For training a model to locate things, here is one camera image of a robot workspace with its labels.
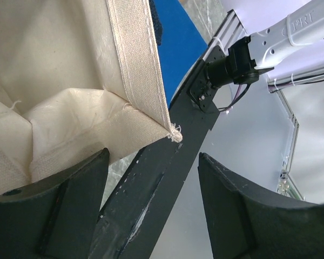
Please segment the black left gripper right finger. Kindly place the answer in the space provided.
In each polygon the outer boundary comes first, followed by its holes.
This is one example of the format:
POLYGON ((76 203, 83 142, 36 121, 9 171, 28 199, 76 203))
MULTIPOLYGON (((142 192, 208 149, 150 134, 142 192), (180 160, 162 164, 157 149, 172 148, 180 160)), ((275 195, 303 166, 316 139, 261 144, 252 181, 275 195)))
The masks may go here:
POLYGON ((270 191, 200 153, 214 258, 324 258, 324 204, 270 191))

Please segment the beige canvas tote bag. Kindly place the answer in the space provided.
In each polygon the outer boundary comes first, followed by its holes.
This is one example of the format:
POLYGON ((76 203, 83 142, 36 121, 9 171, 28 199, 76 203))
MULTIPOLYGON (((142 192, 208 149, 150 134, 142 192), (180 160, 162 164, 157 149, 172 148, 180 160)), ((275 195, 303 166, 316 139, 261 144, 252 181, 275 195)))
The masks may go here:
POLYGON ((171 123, 149 1, 0 1, 0 195, 171 123))

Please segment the blue folded t-shirt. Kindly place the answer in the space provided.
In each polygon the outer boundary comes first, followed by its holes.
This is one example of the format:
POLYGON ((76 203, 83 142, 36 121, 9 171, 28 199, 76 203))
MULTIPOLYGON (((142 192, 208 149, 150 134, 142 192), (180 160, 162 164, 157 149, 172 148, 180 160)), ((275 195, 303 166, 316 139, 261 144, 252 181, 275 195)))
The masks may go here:
POLYGON ((167 104, 207 44, 179 1, 149 1, 167 104))

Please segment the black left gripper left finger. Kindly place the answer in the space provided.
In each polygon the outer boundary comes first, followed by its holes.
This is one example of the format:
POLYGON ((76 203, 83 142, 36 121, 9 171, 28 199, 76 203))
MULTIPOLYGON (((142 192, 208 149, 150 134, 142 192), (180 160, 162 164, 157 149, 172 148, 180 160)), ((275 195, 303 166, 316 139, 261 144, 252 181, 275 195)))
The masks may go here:
POLYGON ((109 168, 102 149, 0 195, 0 258, 87 258, 109 168))

